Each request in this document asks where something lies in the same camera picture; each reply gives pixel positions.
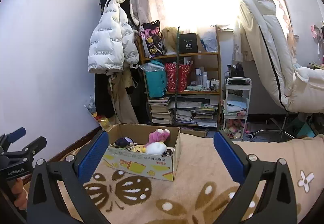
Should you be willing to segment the person's left hand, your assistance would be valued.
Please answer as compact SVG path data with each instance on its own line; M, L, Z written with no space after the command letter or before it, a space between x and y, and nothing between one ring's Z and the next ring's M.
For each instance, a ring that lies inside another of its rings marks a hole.
M11 188L12 193L16 196L14 205L20 210L26 210L28 204L28 195L23 187L21 178L17 178Z

